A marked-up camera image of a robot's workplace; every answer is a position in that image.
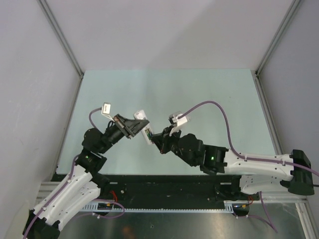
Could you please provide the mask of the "white remote control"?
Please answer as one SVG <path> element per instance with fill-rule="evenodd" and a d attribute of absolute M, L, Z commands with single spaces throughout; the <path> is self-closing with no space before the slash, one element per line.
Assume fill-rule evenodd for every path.
<path fill-rule="evenodd" d="M 134 114 L 133 114 L 134 118 L 137 119 L 137 120 L 147 120 L 147 116 L 146 116 L 146 113 L 144 110 L 138 110 L 136 111 Z M 147 135 L 146 135 L 146 132 L 145 130 L 148 129 L 151 133 L 153 133 L 153 130 L 151 128 L 151 125 L 150 123 L 144 127 L 142 130 L 141 130 L 141 133 L 144 137 L 144 139 L 146 140 L 147 144 L 148 145 L 151 145 L 153 144 L 153 142 L 151 141 L 151 138 L 149 138 Z"/>

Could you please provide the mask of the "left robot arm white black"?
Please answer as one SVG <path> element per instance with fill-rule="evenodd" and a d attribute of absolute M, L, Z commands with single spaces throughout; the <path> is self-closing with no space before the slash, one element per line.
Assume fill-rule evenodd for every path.
<path fill-rule="evenodd" d="M 123 137 L 133 138 L 148 124 L 146 117 L 127 119 L 115 115 L 104 132 L 95 126 L 88 129 L 82 141 L 83 149 L 74 157 L 70 172 L 45 199 L 29 211 L 22 237 L 56 239 L 85 205 L 97 198 L 107 198 L 110 181 L 99 173 L 107 160 L 104 153 Z"/>

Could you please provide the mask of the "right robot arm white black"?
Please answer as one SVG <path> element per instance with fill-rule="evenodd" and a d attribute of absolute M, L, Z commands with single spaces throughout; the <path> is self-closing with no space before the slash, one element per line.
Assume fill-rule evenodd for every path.
<path fill-rule="evenodd" d="M 256 155 L 235 152 L 226 147 L 207 145 L 194 134 L 171 133 L 165 128 L 150 136 L 161 154 L 172 152 L 192 167 L 199 167 L 208 175 L 238 175 L 238 183 L 231 185 L 230 195 L 241 200 L 246 195 L 266 192 L 273 187 L 289 193 L 312 196 L 315 193 L 311 163 L 302 150 L 290 154 Z"/>

